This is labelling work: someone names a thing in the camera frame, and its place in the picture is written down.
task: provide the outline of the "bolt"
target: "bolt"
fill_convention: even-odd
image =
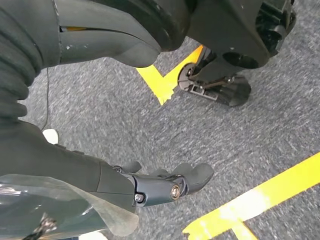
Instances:
[[[178,185],[174,185],[171,190],[171,197],[173,200],[177,200],[180,196],[180,188]]]
[[[188,72],[186,72],[186,76],[189,77],[191,75],[191,73],[192,72],[192,69],[189,69]]]
[[[144,199],[145,199],[145,197],[142,194],[134,195],[134,201],[138,202],[138,203],[142,203],[142,202],[143,202]]]
[[[235,81],[234,76],[228,78],[228,83],[229,83],[229,84],[233,83],[234,81]]]

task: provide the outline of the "black cable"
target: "black cable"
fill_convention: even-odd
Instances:
[[[45,121],[42,128],[41,128],[41,131],[43,131],[47,124],[48,123],[49,118],[49,89],[50,89],[50,80],[49,80],[49,68],[47,67],[47,93],[46,93],[46,114],[45,114]]]

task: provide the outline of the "floor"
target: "floor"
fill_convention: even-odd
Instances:
[[[161,106],[134,68],[103,58],[49,69],[49,119],[70,150],[143,172],[208,162],[215,173],[205,189],[176,203],[140,209],[128,240],[183,239],[189,223],[320,152],[320,2],[296,1],[297,23],[280,54],[245,71],[250,100],[229,108],[175,89]],[[166,74],[198,44],[186,39],[155,64]],[[45,71],[26,101],[25,120],[42,127]],[[259,239],[317,240],[320,186],[245,222]],[[227,231],[215,239],[236,239]]]

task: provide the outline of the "robotic hand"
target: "robotic hand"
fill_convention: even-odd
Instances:
[[[171,173],[160,168],[149,175],[137,174],[141,169],[138,162],[112,167],[134,185],[134,204],[137,207],[174,202],[180,197],[193,194],[205,187],[214,174],[214,170],[207,163],[194,168],[189,163],[181,163]]]

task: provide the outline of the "transparent plastic sheet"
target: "transparent plastic sheet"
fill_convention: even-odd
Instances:
[[[9,174],[0,177],[0,240],[20,240],[32,233],[44,213],[57,229],[41,239],[61,239],[108,229],[125,237],[137,215],[51,177]]]

